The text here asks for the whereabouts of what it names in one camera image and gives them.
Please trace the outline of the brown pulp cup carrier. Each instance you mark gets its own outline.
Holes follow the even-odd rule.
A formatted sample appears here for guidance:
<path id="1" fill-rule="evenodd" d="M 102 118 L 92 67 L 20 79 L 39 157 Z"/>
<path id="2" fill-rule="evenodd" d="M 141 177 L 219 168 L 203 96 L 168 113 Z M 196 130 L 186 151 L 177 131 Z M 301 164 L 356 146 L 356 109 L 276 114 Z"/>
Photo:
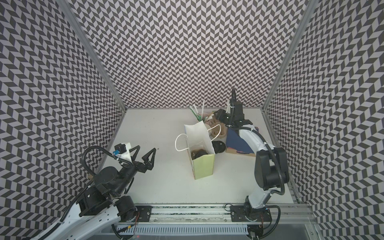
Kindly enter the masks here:
<path id="1" fill-rule="evenodd" d="M 193 155 L 197 155 L 197 154 L 205 155 L 206 153 L 207 152 L 204 149 L 195 149 L 195 150 L 191 151 L 191 154 L 193 154 Z"/>

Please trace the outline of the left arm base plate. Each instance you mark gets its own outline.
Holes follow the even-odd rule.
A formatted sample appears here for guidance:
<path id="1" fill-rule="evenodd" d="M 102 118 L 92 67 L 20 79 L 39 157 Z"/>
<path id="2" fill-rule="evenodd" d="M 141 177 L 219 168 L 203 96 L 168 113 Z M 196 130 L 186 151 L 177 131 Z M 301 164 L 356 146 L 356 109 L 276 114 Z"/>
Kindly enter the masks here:
<path id="1" fill-rule="evenodd" d="M 150 205 L 142 205 L 136 206 L 135 217 L 137 217 L 138 223 L 147 223 L 150 221 L 152 215 L 153 206 Z"/>

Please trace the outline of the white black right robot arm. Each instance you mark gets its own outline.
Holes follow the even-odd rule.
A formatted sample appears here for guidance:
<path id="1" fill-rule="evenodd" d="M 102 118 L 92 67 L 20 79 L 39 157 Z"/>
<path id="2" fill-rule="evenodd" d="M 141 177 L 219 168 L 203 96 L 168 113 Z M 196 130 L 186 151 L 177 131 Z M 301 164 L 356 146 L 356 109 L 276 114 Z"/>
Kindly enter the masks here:
<path id="1" fill-rule="evenodd" d="M 236 89 L 231 91 L 230 111 L 220 109 L 214 112 L 216 119 L 237 134 L 256 155 L 255 180 L 259 191 L 246 197 L 244 212 L 247 220 L 255 222 L 267 213 L 268 201 L 272 195 L 283 196 L 290 181 L 288 157 L 283 148 L 270 144 L 250 120 L 245 119 L 243 104 L 237 100 Z"/>

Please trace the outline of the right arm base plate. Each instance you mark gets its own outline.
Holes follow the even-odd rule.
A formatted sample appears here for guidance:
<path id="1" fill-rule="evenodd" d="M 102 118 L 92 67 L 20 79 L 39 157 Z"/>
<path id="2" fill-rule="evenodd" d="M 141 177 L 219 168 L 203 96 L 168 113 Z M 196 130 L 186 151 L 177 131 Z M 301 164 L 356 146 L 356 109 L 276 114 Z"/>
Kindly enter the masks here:
<path id="1" fill-rule="evenodd" d="M 269 209 L 246 209 L 244 206 L 230 206 L 232 222 L 271 222 L 272 216 Z"/>

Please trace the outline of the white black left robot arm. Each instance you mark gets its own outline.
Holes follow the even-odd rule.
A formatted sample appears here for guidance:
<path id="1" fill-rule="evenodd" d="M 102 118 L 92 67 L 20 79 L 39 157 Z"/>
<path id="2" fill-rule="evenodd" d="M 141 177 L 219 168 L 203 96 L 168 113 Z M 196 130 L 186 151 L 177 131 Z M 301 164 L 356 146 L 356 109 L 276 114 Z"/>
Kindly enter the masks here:
<path id="1" fill-rule="evenodd" d="M 99 150 L 122 165 L 120 170 L 106 167 L 94 173 L 88 166 L 86 157 L 93 150 Z M 105 227 L 111 226 L 115 235 L 127 240 L 117 230 L 118 224 L 125 224 L 126 231 L 135 228 L 140 222 L 148 222 L 152 206 L 136 206 L 128 191 L 137 173 L 151 171 L 155 163 L 156 149 L 151 149 L 136 161 L 140 146 L 129 143 L 118 144 L 113 153 L 99 147 L 88 147 L 81 157 L 84 169 L 93 177 L 86 187 L 74 197 L 69 207 L 54 224 L 36 235 L 36 240 L 86 240 Z"/>

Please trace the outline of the illustrated green paper gift bag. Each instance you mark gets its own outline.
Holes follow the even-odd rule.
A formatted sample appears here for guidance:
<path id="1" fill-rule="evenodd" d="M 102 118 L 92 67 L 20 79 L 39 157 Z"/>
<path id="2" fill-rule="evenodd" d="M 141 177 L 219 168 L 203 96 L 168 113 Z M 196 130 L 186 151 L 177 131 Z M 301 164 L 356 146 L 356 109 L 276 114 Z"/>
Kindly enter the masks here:
<path id="1" fill-rule="evenodd" d="M 211 138 L 209 131 L 222 131 L 221 125 L 206 127 L 205 123 L 200 121 L 194 125 L 184 125 L 185 132 L 175 139 L 175 149 L 178 152 L 188 152 L 194 179 L 202 179 L 213 174 L 216 152 L 213 142 L 216 137 Z M 178 148 L 179 138 L 184 138 L 186 147 Z"/>

